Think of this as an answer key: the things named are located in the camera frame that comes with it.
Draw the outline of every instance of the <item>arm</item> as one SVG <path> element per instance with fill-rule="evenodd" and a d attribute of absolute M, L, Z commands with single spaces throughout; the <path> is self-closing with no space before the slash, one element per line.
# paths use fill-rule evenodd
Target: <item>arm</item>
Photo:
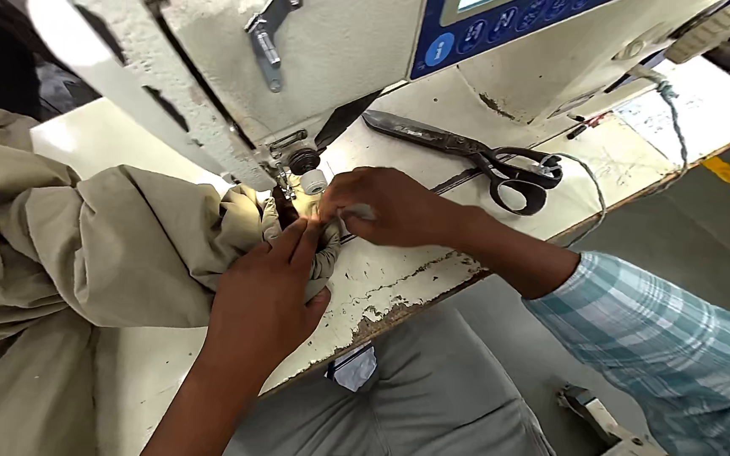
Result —
<path fill-rule="evenodd" d="M 373 220 L 345 208 L 368 204 Z M 429 192 L 403 173 L 339 174 L 320 206 L 376 244 L 468 253 L 512 285 L 580 361 L 642 406 L 674 454 L 730 454 L 730 312 L 615 257 L 570 252 Z"/>
<path fill-rule="evenodd" d="M 219 455 L 267 377 L 317 327 L 331 294 L 303 291 L 321 229 L 300 219 L 221 277 L 208 334 L 143 456 Z"/>

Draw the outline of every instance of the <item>gray pants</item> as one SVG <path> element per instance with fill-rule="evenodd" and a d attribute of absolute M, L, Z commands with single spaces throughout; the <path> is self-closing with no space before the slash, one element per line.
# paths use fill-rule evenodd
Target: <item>gray pants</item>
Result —
<path fill-rule="evenodd" d="M 373 345 L 378 367 L 358 392 L 311 372 L 258 401 L 224 454 L 553 454 L 454 308 L 433 307 Z"/>

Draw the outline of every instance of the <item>control panel button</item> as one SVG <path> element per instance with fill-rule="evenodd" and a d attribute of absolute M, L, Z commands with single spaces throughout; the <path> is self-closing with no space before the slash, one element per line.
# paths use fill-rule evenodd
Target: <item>control panel button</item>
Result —
<path fill-rule="evenodd" d="M 531 28 L 539 16 L 542 16 L 542 12 L 545 11 L 545 6 L 548 4 L 548 0 L 534 0 L 534 2 L 528 6 L 520 16 L 520 22 L 517 25 L 518 32 L 524 32 Z"/>
<path fill-rule="evenodd" d="M 441 63 L 449 55 L 454 42 L 455 35 L 451 33 L 444 33 L 437 37 L 427 49 L 427 55 L 424 56 L 424 63 L 428 67 L 435 67 L 435 65 Z"/>
<path fill-rule="evenodd" d="M 458 53 L 464 54 L 474 49 L 474 47 L 483 39 L 483 35 L 485 34 L 488 26 L 489 23 L 483 19 L 470 25 L 469 28 L 466 29 L 464 37 L 458 42 L 458 46 L 456 47 Z"/>
<path fill-rule="evenodd" d="M 570 3 L 569 0 L 554 0 L 554 2 L 548 7 L 548 9 L 545 11 L 545 20 L 546 22 L 550 20 L 554 20 L 559 15 L 561 15 L 565 8 L 568 7 L 568 4 Z"/>
<path fill-rule="evenodd" d="M 512 28 L 514 19 L 517 18 L 519 12 L 520 10 L 516 6 L 503 11 L 501 17 L 498 18 L 497 22 L 495 22 L 495 26 L 489 30 L 488 41 L 490 43 L 494 43 L 495 41 L 500 40 L 503 34 Z"/>

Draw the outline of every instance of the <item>metal lever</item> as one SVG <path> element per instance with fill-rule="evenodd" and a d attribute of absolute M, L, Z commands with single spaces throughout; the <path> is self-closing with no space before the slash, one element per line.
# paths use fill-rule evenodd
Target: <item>metal lever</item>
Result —
<path fill-rule="evenodd" d="M 281 78 L 281 57 L 275 46 L 275 32 L 283 24 L 286 15 L 303 6 L 302 0 L 270 0 L 264 10 L 252 16 L 244 28 L 250 36 L 252 50 L 256 53 L 258 66 L 264 73 L 267 86 L 278 93 L 283 87 Z"/>

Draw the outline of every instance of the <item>machine knob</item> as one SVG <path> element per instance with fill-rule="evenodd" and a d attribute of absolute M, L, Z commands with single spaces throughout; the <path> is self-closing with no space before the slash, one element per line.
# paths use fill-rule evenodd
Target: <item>machine knob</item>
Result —
<path fill-rule="evenodd" d="M 704 20 L 667 49 L 666 57 L 685 63 L 714 49 L 730 38 L 730 5 Z"/>

